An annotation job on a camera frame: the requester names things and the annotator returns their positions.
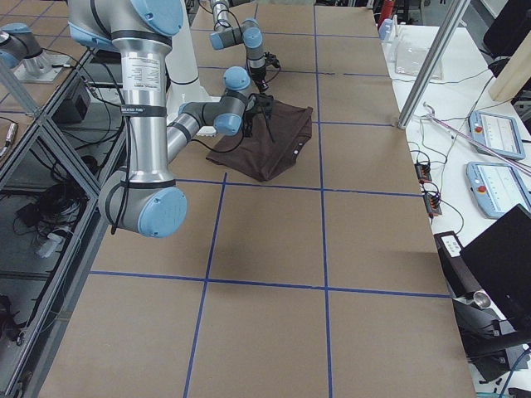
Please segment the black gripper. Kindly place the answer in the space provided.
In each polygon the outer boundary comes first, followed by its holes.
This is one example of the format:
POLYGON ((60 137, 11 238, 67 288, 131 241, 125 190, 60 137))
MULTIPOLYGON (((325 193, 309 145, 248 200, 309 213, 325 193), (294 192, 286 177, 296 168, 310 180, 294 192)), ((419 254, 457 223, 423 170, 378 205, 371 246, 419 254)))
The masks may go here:
POLYGON ((244 138, 252 136, 253 121, 258 115, 263 117, 266 130, 270 137, 273 137, 273 134, 270 131, 270 120, 273 113, 273 107, 274 97, 272 95, 253 93, 249 96, 242 121, 242 134, 244 138))
POLYGON ((251 68, 251 79, 255 83, 256 88, 259 90, 260 93, 265 93, 268 90, 269 86, 268 86, 268 83, 266 82, 266 67, 265 66, 261 66, 257 68, 252 67, 251 68))

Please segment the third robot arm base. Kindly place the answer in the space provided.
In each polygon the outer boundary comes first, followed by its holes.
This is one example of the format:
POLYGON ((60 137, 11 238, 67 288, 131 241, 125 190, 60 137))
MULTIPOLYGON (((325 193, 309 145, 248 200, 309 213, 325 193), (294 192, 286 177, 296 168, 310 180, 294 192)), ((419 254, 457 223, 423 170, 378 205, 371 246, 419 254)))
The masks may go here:
POLYGON ((24 83, 51 83, 69 68, 70 57, 44 50, 28 25, 20 22, 1 27, 1 61, 24 83))

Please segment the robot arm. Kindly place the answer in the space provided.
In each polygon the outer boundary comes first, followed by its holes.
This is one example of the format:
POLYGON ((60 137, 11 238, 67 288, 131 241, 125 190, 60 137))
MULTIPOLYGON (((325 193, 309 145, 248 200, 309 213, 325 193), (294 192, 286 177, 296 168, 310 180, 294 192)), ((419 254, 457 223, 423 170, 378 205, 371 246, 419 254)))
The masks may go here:
POLYGON ((239 23, 231 11, 232 7, 247 3, 249 1, 209 2, 213 20, 210 42, 212 48, 217 51, 242 44, 246 49, 246 68, 259 92, 264 94, 269 88, 266 82, 266 67, 270 53, 264 51, 261 29, 254 18, 247 18, 239 23))
POLYGON ((231 26, 231 1, 210 4, 217 50, 241 44, 246 65, 223 76, 225 89, 212 99, 201 87, 181 1, 71 1, 71 37, 121 57, 120 112, 126 127, 125 165, 101 188, 99 209, 116 229, 153 238, 174 233, 188 203, 168 165, 202 129, 225 135, 241 130, 255 98, 267 89, 267 54, 258 22, 231 26))

